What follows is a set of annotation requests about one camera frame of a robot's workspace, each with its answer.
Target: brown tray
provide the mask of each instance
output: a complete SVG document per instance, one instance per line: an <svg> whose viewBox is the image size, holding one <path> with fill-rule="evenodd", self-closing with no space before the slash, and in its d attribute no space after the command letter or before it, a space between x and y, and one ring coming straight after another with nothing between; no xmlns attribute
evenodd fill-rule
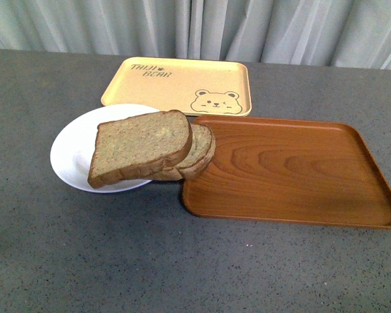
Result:
<svg viewBox="0 0 391 313"><path fill-rule="evenodd" d="M391 228L391 189L359 133L343 124L198 117L217 148L182 198L202 217Z"/></svg>
<svg viewBox="0 0 391 313"><path fill-rule="evenodd" d="M186 115L246 116L251 99L248 69L235 62L131 57L101 98L104 106L144 104Z"/></svg>

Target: tray rim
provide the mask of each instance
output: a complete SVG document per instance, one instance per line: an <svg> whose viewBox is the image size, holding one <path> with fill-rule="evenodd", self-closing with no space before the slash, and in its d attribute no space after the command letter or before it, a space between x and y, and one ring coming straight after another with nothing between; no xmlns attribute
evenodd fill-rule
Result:
<svg viewBox="0 0 391 313"><path fill-rule="evenodd" d="M228 121L229 119L235 118L236 122L234 121ZM373 165L375 166L376 172L378 175L380 175L381 179L383 180L383 183L385 187L388 189L390 195L391 195L391 186L386 177L384 176L384 173L381 171L378 163L376 162L375 157L373 156L373 153L369 149L367 143L365 142L364 138L362 137L361 133L351 125L347 123L341 123L341 122L333 122L333 121L313 121L313 120L301 120L301 119L278 119L278 118L267 118L267 117L231 117L231 116L219 116L219 115L202 115L199 117L196 117L193 121L195 124L203 124L203 122L221 122L221 123L229 123L229 124L244 124L244 123L258 123L260 121L268 121L270 123L275 124L286 124L290 125L292 123L303 123L303 124L310 124L310 125L333 125L337 127L342 128L348 128L353 132L353 135L356 136L360 143L362 144L363 148L366 150L368 156L370 157L370 160L373 162ZM278 223L288 223L288 224L306 224L306 225L314 225L314 226L335 226L335 227L346 227L346 228L369 228L374 230L391 230L391 225L389 224L383 224L383 225L374 225L374 224L363 224L363 223L341 223L341 222L318 222L318 221L307 221L307 220L296 220L296 219L289 219L289 218L256 218L256 217L248 217L248 216L225 216L225 215L204 215L195 212L194 210L191 210L191 204L188 202L188 199L186 195L189 193L190 187L188 185L191 184L191 181L185 181L183 188L182 188L182 201L184 203L184 206L187 208L187 210L198 217L203 218L223 218L223 219L232 219L232 220L254 220L254 221L263 221L263 222L278 222Z"/></svg>
<svg viewBox="0 0 391 313"><path fill-rule="evenodd" d="M133 60L148 60L148 61L152 61L152 60L161 60L161 61L167 61L167 62L194 62L194 63L217 63L217 64L224 64L224 63L227 63L227 64L233 64L233 65L237 65L238 67L241 67L243 69L243 73L244 73L244 76L246 77L246 86L247 86L247 94L246 96L248 97L248 100L249 100L249 107L247 108L247 110L243 113L239 113L237 115L229 115L229 114L225 114L225 113L216 113L215 115L219 115L219 116L238 116L238 117L244 117L244 116L248 116L251 111L252 111L252 96L251 96L251 91L250 91L250 82L249 82L249 72L248 72L248 67L245 65L245 64L242 64L242 63L239 63L239 62L234 62L234 61L217 61L217 60L201 60L201 59L182 59L182 58L167 58L167 57L129 57L127 59L125 59L124 61L122 61L122 63L120 64L120 66L118 67L118 69L116 70L115 74L113 75L112 79L110 80L109 84L107 85L106 89L104 90L103 92L103 95L100 97L100 102L103 106L113 106L113 105L116 105L116 104L110 104L110 103L107 103L106 101L106 98L107 98L107 93L109 91L109 88L110 86L116 81L116 79L118 79L119 75L120 75L120 71L122 69L123 66L125 66L126 64L128 64L129 62L133 61ZM213 114L208 114L208 113L197 113L197 112L188 112L188 111L182 111L182 113L186 114L186 115L189 115L189 116L194 116L194 117L199 117L199 116L203 116L203 115L213 115Z"/></svg>

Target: plate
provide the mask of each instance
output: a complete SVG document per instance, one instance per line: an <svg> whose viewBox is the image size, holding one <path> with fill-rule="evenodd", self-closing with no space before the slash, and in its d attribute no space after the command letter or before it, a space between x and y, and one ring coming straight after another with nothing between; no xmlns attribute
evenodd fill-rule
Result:
<svg viewBox="0 0 391 313"><path fill-rule="evenodd" d="M87 178L98 124L157 111L141 104L117 104L81 115L65 126L53 142L50 159L54 172L74 188L97 193L130 190L151 182L147 179L133 179L94 189L88 184Z"/></svg>

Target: bear illustration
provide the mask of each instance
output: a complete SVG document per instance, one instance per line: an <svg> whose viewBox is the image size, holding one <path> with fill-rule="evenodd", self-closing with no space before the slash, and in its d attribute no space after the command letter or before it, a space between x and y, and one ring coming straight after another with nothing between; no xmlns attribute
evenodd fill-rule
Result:
<svg viewBox="0 0 391 313"><path fill-rule="evenodd" d="M191 109L196 112L238 114L242 106L237 101L239 94L234 91L211 93L208 90L197 90L197 98L191 103Z"/></svg>

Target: white curtain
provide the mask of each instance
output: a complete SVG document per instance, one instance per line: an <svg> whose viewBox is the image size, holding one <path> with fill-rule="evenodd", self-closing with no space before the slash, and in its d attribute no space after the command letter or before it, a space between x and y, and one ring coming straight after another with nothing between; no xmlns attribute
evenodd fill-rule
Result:
<svg viewBox="0 0 391 313"><path fill-rule="evenodd" d="M391 0L0 0L0 49L391 69Z"/></svg>

